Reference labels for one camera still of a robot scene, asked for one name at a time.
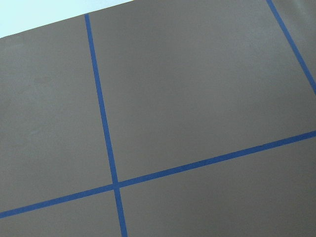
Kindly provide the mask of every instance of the blue tape strip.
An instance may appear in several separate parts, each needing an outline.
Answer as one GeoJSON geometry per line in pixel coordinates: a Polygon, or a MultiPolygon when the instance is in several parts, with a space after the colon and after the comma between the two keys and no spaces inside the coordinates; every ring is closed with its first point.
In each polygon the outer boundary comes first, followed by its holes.
{"type": "Polygon", "coordinates": [[[21,214],[21,213],[24,213],[24,212],[28,212],[28,211],[41,209],[41,208],[48,207],[48,206],[57,205],[57,204],[60,204],[60,203],[63,203],[63,202],[67,202],[67,201],[72,201],[72,200],[76,200],[76,199],[79,199],[79,198],[84,198],[84,197],[87,197],[87,196],[104,193],[104,192],[113,190],[113,188],[114,188],[113,184],[110,184],[110,185],[102,186],[102,187],[99,187],[99,188],[83,191],[83,192],[80,192],[80,193],[71,194],[71,195],[67,195],[67,196],[63,196],[63,197],[58,197],[58,198],[51,199],[51,200],[48,200],[48,201],[43,201],[43,202],[39,202],[39,203],[36,203],[36,204],[23,206],[23,207],[20,207],[20,208],[17,208],[17,209],[4,211],[4,212],[0,213],[0,219],[1,218],[5,218],[5,217],[9,217],[9,216],[13,216],[13,215],[18,215],[18,214],[21,214]]]}
{"type": "Polygon", "coordinates": [[[157,178],[161,178],[167,175],[172,175],[172,174],[176,174],[176,173],[180,173],[186,170],[190,170],[190,169],[196,169],[202,166],[206,166],[209,164],[215,164],[218,162],[222,162],[225,160],[229,160],[229,159],[234,159],[234,158],[238,158],[238,157],[242,157],[245,155],[249,155],[252,153],[256,153],[256,152],[261,152],[264,150],[269,150],[275,147],[280,147],[280,146],[284,146],[290,143],[294,143],[294,142],[298,142],[298,141],[302,141],[305,139],[309,139],[309,138],[313,138],[316,137],[316,131],[312,131],[312,132],[308,132],[308,133],[304,133],[298,136],[294,136],[294,137],[290,137],[290,138],[285,138],[282,140],[278,140],[275,142],[270,142],[261,146],[256,146],[256,147],[252,147],[252,148],[248,148],[248,149],[244,149],[241,151],[237,151],[237,152],[232,152],[232,153],[228,153],[222,156],[218,156],[218,157],[214,157],[214,158],[209,158],[209,159],[204,159],[201,161],[197,161],[194,163],[190,163],[190,164],[185,164],[179,167],[175,167],[172,169],[167,169],[167,170],[163,170],[163,171],[159,171],[156,173],[152,173],[152,174],[148,174],[148,175],[144,175],[141,177],[137,177],[137,178],[133,178],[133,179],[129,179],[129,180],[125,180],[122,182],[119,182],[119,187],[126,187],[126,186],[130,186],[133,184],[138,184],[138,183],[142,183],[142,182],[146,182],[149,180],[153,180],[153,179],[157,179],[157,178]]]}
{"type": "Polygon", "coordinates": [[[96,58],[96,54],[95,54],[95,50],[94,50],[94,43],[93,43],[92,29],[91,29],[89,14],[85,14],[84,18],[85,18],[85,25],[87,28],[91,61],[92,61],[95,85],[96,85],[96,89],[97,89],[104,138],[105,138],[105,143],[107,146],[112,182],[114,185],[114,194],[115,194],[115,200],[116,200],[117,210],[118,210],[118,220],[119,220],[119,225],[120,225],[120,231],[121,231],[122,237],[127,237],[126,222],[125,222],[125,217],[124,217],[122,199],[121,199],[120,191],[119,191],[119,187],[118,187],[119,181],[118,181],[117,169],[115,166],[114,154],[113,154],[111,137],[110,137],[110,130],[109,130],[109,125],[108,125],[105,105],[104,105],[104,101],[103,101],[103,94],[102,94],[97,58],[96,58]]]}
{"type": "Polygon", "coordinates": [[[310,73],[310,70],[308,69],[308,67],[307,67],[307,65],[306,65],[306,63],[305,63],[300,51],[296,47],[296,44],[295,44],[294,40],[292,39],[289,31],[287,30],[287,28],[286,28],[281,16],[279,15],[275,5],[273,4],[272,0],[267,0],[267,3],[269,5],[273,15],[275,16],[278,24],[280,25],[280,27],[281,27],[281,29],[282,29],[287,41],[289,42],[289,44],[290,44],[290,46],[291,46],[291,48],[292,48],[292,50],[293,50],[298,62],[300,63],[301,68],[303,69],[303,71],[305,73],[305,76],[307,77],[307,79],[308,79],[308,81],[309,81],[309,83],[310,83],[310,85],[311,85],[311,87],[312,87],[312,89],[314,91],[314,94],[316,95],[316,82],[315,82],[312,74],[310,73]]]}
{"type": "MultiPolygon", "coordinates": [[[[141,177],[137,177],[137,178],[121,181],[121,182],[119,182],[117,184],[117,186],[122,188],[122,187],[130,186],[130,185],[146,182],[146,181],[149,181],[149,180],[157,179],[157,178],[160,178],[160,177],[164,177],[164,176],[180,173],[180,172],[183,172],[183,171],[186,171],[186,170],[191,170],[191,169],[199,168],[199,167],[202,167],[202,166],[218,163],[218,162],[221,162],[221,161],[225,161],[225,160],[229,160],[229,159],[233,159],[233,158],[238,158],[238,157],[242,157],[242,156],[245,156],[245,155],[261,152],[261,151],[264,151],[264,150],[269,150],[269,149],[280,147],[280,146],[284,146],[284,145],[287,145],[287,144],[303,141],[303,140],[310,139],[310,138],[313,138],[313,137],[316,137],[316,131],[312,131],[312,132],[304,133],[304,134],[297,135],[297,136],[294,136],[294,137],[289,137],[289,138],[285,138],[285,139],[282,139],[282,140],[270,142],[270,143],[264,144],[262,146],[256,146],[256,147],[248,148],[248,149],[237,151],[237,152],[232,152],[232,153],[229,153],[229,154],[226,154],[226,155],[222,155],[222,156],[218,156],[218,157],[214,157],[214,158],[209,158],[209,159],[201,160],[201,161],[194,162],[194,163],[191,163],[191,164],[185,164],[185,165],[182,165],[182,166],[179,166],[179,167],[175,167],[175,168],[172,168],[172,169],[167,169],[167,170],[163,170],[163,171],[160,171],[160,172],[144,175],[144,176],[141,176],[141,177]]],[[[84,192],[80,192],[80,193],[76,193],[76,194],[72,194],[72,195],[68,195],[68,196],[64,196],[64,197],[59,197],[59,198],[55,198],[55,199],[52,199],[52,200],[40,202],[40,203],[37,203],[37,204],[33,204],[33,205],[24,206],[24,207],[20,207],[20,208],[17,208],[17,209],[1,212],[0,213],[0,218],[13,216],[13,215],[21,214],[21,213],[28,212],[28,211],[33,211],[33,210],[36,210],[36,209],[40,209],[40,208],[44,208],[44,207],[60,204],[60,203],[63,203],[63,202],[72,201],[72,200],[75,200],[75,199],[78,199],[78,198],[84,198],[84,197],[87,197],[87,196],[90,196],[90,195],[94,195],[94,194],[104,193],[104,192],[107,192],[107,191],[110,191],[110,190],[114,190],[115,195],[119,196],[119,197],[116,197],[116,200],[119,200],[120,199],[120,193],[116,191],[116,190],[118,190],[117,186],[114,186],[113,184],[106,185],[106,186],[99,187],[99,188],[96,188],[96,189],[91,189],[91,190],[88,190],[88,191],[84,191],[84,192]]],[[[121,212],[123,210],[123,208],[121,207],[121,202],[117,202],[117,206],[118,206],[118,211],[121,212]]]]}

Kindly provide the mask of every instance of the blue tape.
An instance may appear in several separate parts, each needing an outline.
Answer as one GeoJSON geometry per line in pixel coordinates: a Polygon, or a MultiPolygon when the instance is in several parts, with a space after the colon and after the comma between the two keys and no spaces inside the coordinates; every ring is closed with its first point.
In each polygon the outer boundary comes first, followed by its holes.
{"type": "MultiPolygon", "coordinates": [[[[84,197],[87,197],[87,196],[90,196],[90,195],[94,195],[94,194],[104,193],[104,192],[111,191],[111,190],[114,190],[114,193],[115,193],[115,196],[116,196],[116,201],[117,201],[117,200],[121,199],[120,198],[120,193],[117,191],[117,190],[119,190],[118,187],[122,188],[122,187],[130,186],[130,185],[146,182],[146,181],[157,179],[157,178],[160,178],[160,177],[164,177],[164,176],[180,173],[180,172],[183,172],[183,171],[186,171],[186,170],[191,170],[191,169],[199,168],[199,167],[202,167],[202,166],[206,166],[206,165],[222,162],[222,161],[225,161],[225,160],[238,158],[238,157],[242,157],[242,156],[245,156],[245,155],[261,152],[261,151],[264,151],[264,150],[269,150],[269,149],[280,147],[280,146],[284,146],[284,145],[287,145],[287,144],[303,141],[303,140],[310,139],[310,138],[313,138],[313,137],[316,137],[316,131],[312,131],[312,132],[304,133],[304,134],[297,135],[297,136],[294,136],[294,137],[289,137],[289,138],[285,138],[285,139],[282,139],[282,140],[270,142],[270,143],[264,144],[262,146],[256,146],[256,147],[244,149],[244,150],[241,150],[241,151],[228,153],[226,155],[222,155],[222,156],[218,156],[218,157],[214,157],[214,158],[209,158],[209,159],[197,161],[197,162],[190,163],[190,164],[185,164],[185,165],[182,165],[182,166],[179,166],[179,167],[163,170],[163,171],[160,171],[160,172],[144,175],[144,176],[141,176],[141,177],[137,177],[137,178],[121,181],[121,182],[118,182],[116,186],[114,186],[113,184],[110,184],[110,185],[102,186],[102,187],[99,187],[99,188],[96,188],[96,189],[91,189],[91,190],[88,190],[88,191],[84,191],[84,192],[80,192],[80,193],[76,193],[76,194],[72,194],[72,195],[68,195],[68,196],[64,196],[64,197],[59,197],[59,198],[55,198],[55,199],[52,199],[52,200],[43,201],[43,202],[40,202],[40,203],[37,203],[37,204],[33,204],[33,205],[24,206],[24,207],[20,207],[20,208],[17,208],[17,209],[1,212],[0,213],[0,218],[13,216],[13,215],[21,214],[21,213],[28,212],[28,211],[33,211],[33,210],[36,210],[36,209],[40,209],[40,208],[44,208],[44,207],[60,204],[60,203],[67,202],[67,201],[72,201],[72,200],[75,200],[75,199],[78,199],[78,198],[84,198],[84,197]]],[[[123,211],[122,203],[120,201],[117,201],[117,209],[118,209],[118,214],[124,216],[123,212],[122,212],[123,211]]]]}
{"type": "Polygon", "coordinates": [[[311,87],[312,87],[312,89],[314,91],[314,94],[316,95],[316,82],[315,82],[310,70],[308,69],[308,67],[307,67],[307,65],[306,65],[306,63],[305,63],[300,51],[298,50],[298,48],[297,48],[294,40],[292,39],[289,31],[287,30],[287,28],[286,28],[281,16],[279,15],[275,5],[273,4],[272,0],[266,0],[266,1],[267,1],[268,5],[269,5],[273,15],[275,16],[278,24],[280,25],[280,27],[281,27],[281,29],[282,29],[282,31],[283,31],[288,43],[290,44],[290,46],[291,46],[291,48],[292,48],[292,50],[293,50],[298,62],[300,63],[301,68],[303,69],[303,71],[305,73],[305,76],[307,77],[307,79],[308,79],[308,81],[309,81],[309,83],[310,83],[310,85],[311,85],[311,87]]]}
{"type": "Polygon", "coordinates": [[[185,165],[182,165],[182,166],[179,166],[179,167],[175,167],[175,168],[159,171],[159,172],[148,174],[148,175],[144,175],[144,176],[141,176],[141,177],[125,180],[125,181],[119,182],[119,187],[122,188],[122,187],[130,186],[130,185],[146,182],[146,181],[157,179],[157,178],[161,178],[161,177],[164,177],[164,176],[167,176],[167,175],[180,173],[180,172],[183,172],[183,171],[186,171],[186,170],[190,170],[190,169],[196,169],[196,168],[203,167],[203,166],[206,166],[206,165],[215,164],[215,163],[218,163],[218,162],[222,162],[222,161],[225,161],[225,160],[242,157],[242,156],[245,156],[245,155],[261,152],[261,151],[264,151],[264,150],[269,150],[269,149],[272,149],[272,148],[275,148],[275,147],[284,146],[284,145],[287,145],[287,144],[290,144],[290,143],[302,141],[302,140],[313,138],[313,137],[316,137],[316,131],[304,133],[304,134],[301,134],[301,135],[298,135],[298,136],[294,136],[294,137],[285,138],[285,139],[278,140],[278,141],[275,141],[275,142],[270,142],[270,143],[267,143],[267,144],[264,144],[264,145],[261,145],[261,146],[256,146],[256,147],[244,149],[244,150],[241,150],[241,151],[228,153],[228,154],[221,155],[221,156],[218,156],[218,157],[204,159],[204,160],[201,160],[201,161],[197,161],[197,162],[190,163],[190,164],[185,164],[185,165]]]}
{"type": "Polygon", "coordinates": [[[39,202],[39,203],[36,203],[36,204],[23,206],[23,207],[20,207],[20,208],[9,210],[9,211],[4,211],[4,212],[0,213],[0,219],[1,218],[5,218],[5,217],[9,217],[9,216],[13,216],[13,215],[18,215],[18,214],[21,214],[21,213],[24,213],[24,212],[28,212],[28,211],[41,209],[41,208],[48,207],[48,206],[57,205],[57,204],[60,204],[60,203],[63,203],[63,202],[67,202],[67,201],[72,201],[72,200],[76,200],[76,199],[79,199],[79,198],[84,198],[84,197],[87,197],[87,196],[104,193],[104,192],[113,190],[113,188],[114,188],[113,184],[110,184],[110,185],[102,186],[102,187],[99,187],[99,188],[83,191],[83,192],[80,192],[80,193],[71,194],[71,195],[67,195],[67,196],[63,196],[63,197],[58,197],[58,198],[51,199],[51,200],[48,200],[48,201],[42,201],[42,202],[39,202]]]}
{"type": "Polygon", "coordinates": [[[107,146],[107,152],[108,152],[108,157],[109,157],[112,182],[113,182],[113,185],[114,185],[114,194],[115,194],[115,200],[116,200],[116,204],[117,204],[117,211],[118,211],[118,220],[119,220],[119,225],[120,225],[120,231],[121,231],[122,237],[127,237],[127,230],[126,230],[126,223],[125,223],[122,199],[121,199],[120,191],[119,191],[119,187],[118,187],[118,182],[119,181],[118,181],[117,169],[116,169],[116,166],[115,166],[114,154],[113,154],[111,137],[110,137],[110,130],[109,130],[109,125],[108,125],[105,105],[104,105],[104,101],[103,101],[103,94],[102,94],[102,88],[101,88],[101,82],[100,82],[97,58],[96,58],[96,54],[95,54],[95,50],[94,50],[94,43],[93,43],[92,29],[91,29],[91,23],[90,23],[89,14],[85,14],[84,18],[85,18],[85,25],[86,25],[86,28],[87,28],[89,48],[90,48],[90,54],[91,54],[91,61],[92,61],[95,85],[96,85],[96,89],[97,89],[97,95],[98,95],[98,101],[99,101],[99,107],[100,107],[100,113],[101,113],[101,120],[102,120],[104,138],[105,138],[105,143],[106,143],[106,146],[107,146]]]}

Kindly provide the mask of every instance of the gray panel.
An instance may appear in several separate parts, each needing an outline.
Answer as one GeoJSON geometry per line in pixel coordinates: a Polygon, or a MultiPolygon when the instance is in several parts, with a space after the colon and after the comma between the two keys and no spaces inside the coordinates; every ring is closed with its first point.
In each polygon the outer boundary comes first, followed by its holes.
{"type": "Polygon", "coordinates": [[[112,192],[0,219],[1,237],[119,237],[112,192]]]}
{"type": "Polygon", "coordinates": [[[273,2],[316,79],[316,1],[274,0],[273,2]]]}
{"type": "Polygon", "coordinates": [[[316,138],[121,190],[130,237],[314,237],[316,138]]]}
{"type": "Polygon", "coordinates": [[[0,211],[111,183],[84,17],[0,39],[0,211]]]}
{"type": "Polygon", "coordinates": [[[120,180],[316,128],[264,1],[137,0],[91,23],[120,180]]]}

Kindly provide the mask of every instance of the floor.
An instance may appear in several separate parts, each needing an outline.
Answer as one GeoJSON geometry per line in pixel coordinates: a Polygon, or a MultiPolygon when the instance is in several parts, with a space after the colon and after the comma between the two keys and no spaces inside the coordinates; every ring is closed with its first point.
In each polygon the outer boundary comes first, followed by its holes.
{"type": "Polygon", "coordinates": [[[315,23],[135,0],[0,39],[1,237],[314,237],[315,23]]]}

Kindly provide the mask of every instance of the blue grid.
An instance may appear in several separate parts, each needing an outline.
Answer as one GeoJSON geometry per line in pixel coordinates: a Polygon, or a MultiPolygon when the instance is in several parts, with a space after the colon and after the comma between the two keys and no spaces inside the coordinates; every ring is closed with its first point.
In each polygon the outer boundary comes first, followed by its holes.
{"type": "MultiPolygon", "coordinates": [[[[311,87],[316,95],[315,80],[314,80],[313,76],[311,75],[302,55],[300,54],[300,52],[297,48],[297,46],[295,45],[294,40],[292,39],[289,31],[287,30],[287,28],[286,28],[282,18],[280,17],[273,1],[266,0],[266,2],[269,5],[271,12],[273,13],[274,17],[276,18],[278,24],[280,25],[288,43],[290,44],[298,62],[300,63],[302,70],[304,71],[305,76],[307,77],[307,79],[308,79],[308,81],[309,81],[309,83],[310,83],[310,85],[311,85],[311,87]]],[[[90,19],[89,19],[88,14],[86,14],[84,17],[85,17],[87,36],[88,36],[88,42],[89,42],[89,48],[90,48],[91,61],[92,61],[92,67],[93,67],[93,72],[94,72],[98,102],[99,102],[99,107],[100,107],[100,114],[101,114],[101,120],[102,120],[102,125],[103,125],[104,137],[105,137],[107,153],[108,153],[108,157],[109,157],[109,164],[110,164],[110,170],[111,170],[111,176],[112,176],[112,184],[105,185],[105,186],[91,189],[91,190],[87,190],[87,191],[83,191],[83,192],[79,192],[79,193],[75,193],[75,194],[71,194],[71,195],[67,195],[67,196],[63,196],[63,197],[54,198],[54,199],[39,202],[36,204],[32,204],[32,205],[28,205],[28,206],[24,206],[24,207],[20,207],[20,208],[16,208],[16,209],[4,211],[4,212],[0,213],[0,219],[5,218],[5,217],[9,217],[9,216],[13,216],[13,215],[18,215],[18,214],[21,214],[24,212],[29,212],[29,211],[37,210],[40,208],[52,206],[52,205],[57,205],[57,204],[60,204],[63,202],[68,202],[68,201],[72,201],[75,199],[88,197],[88,196],[95,195],[95,194],[100,194],[100,193],[104,193],[104,192],[108,192],[108,191],[114,191],[121,235],[122,235],[122,237],[127,237],[128,234],[127,234],[127,229],[126,229],[123,205],[122,205],[121,196],[120,196],[120,188],[316,137],[316,131],[311,131],[311,132],[300,134],[297,136],[293,136],[293,137],[273,141],[270,143],[266,143],[264,145],[247,148],[244,150],[228,153],[228,154],[213,157],[213,158],[200,160],[200,161],[193,162],[190,164],[185,164],[185,165],[178,166],[175,168],[171,168],[171,169],[167,169],[167,170],[163,170],[163,171],[159,171],[159,172],[155,172],[152,174],[148,174],[148,175],[144,175],[144,176],[140,176],[140,177],[136,177],[136,178],[132,178],[129,180],[124,180],[124,181],[119,182],[118,176],[117,176],[117,171],[116,171],[116,165],[115,165],[112,144],[111,144],[111,137],[110,137],[110,131],[109,131],[109,127],[108,127],[106,110],[105,110],[105,105],[104,105],[104,100],[103,100],[102,88],[101,88],[100,77],[99,77],[98,66],[97,66],[97,59],[96,59],[96,54],[95,54],[95,50],[94,50],[90,19]]]]}

